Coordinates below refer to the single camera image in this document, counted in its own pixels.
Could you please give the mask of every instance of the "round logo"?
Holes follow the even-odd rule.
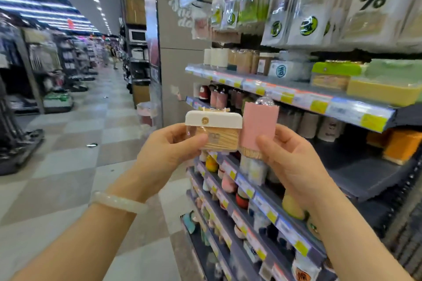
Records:
[[[300,25],[300,34],[303,36],[308,36],[313,33],[318,27],[318,19],[314,16],[309,17],[302,21]]]
[[[326,35],[330,31],[330,28],[331,28],[331,23],[328,22],[327,25],[325,26],[324,35]]]
[[[286,75],[286,66],[285,65],[279,65],[276,69],[276,75],[279,78],[283,78]]]
[[[280,31],[282,31],[282,23],[277,20],[271,26],[271,36],[277,37]]]
[[[234,13],[230,12],[229,16],[227,17],[227,23],[232,25],[235,22],[236,16]]]

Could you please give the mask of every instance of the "bracelet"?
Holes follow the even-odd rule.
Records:
[[[127,212],[136,213],[136,214],[143,213],[145,212],[146,209],[148,209],[148,207],[145,204],[142,204],[140,202],[117,197],[115,195],[108,195],[105,192],[101,192],[101,191],[94,191],[92,193],[90,203],[104,204],[111,208],[124,210]]]

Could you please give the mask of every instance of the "pink toothpick dispenser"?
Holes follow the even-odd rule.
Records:
[[[261,159],[256,138],[260,135],[274,138],[277,118],[278,106],[271,98],[261,97],[256,102],[246,102],[240,134],[240,153],[248,158]]]

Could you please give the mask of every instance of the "aisle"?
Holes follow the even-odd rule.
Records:
[[[29,124],[45,130],[45,142],[21,172],[0,177],[0,281],[74,222],[91,192],[128,169],[145,141],[121,68],[101,69],[88,85],[88,92],[75,95],[74,111]],[[87,148],[90,143],[98,146]],[[148,200],[150,210],[135,219],[104,280],[200,279],[179,220],[191,209],[189,186],[178,169]]]

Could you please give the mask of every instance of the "gold ribbed base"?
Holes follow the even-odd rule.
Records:
[[[252,149],[245,148],[245,147],[240,147],[239,151],[240,151],[241,154],[243,154],[247,158],[262,159],[261,151],[256,151],[256,150],[252,150]]]

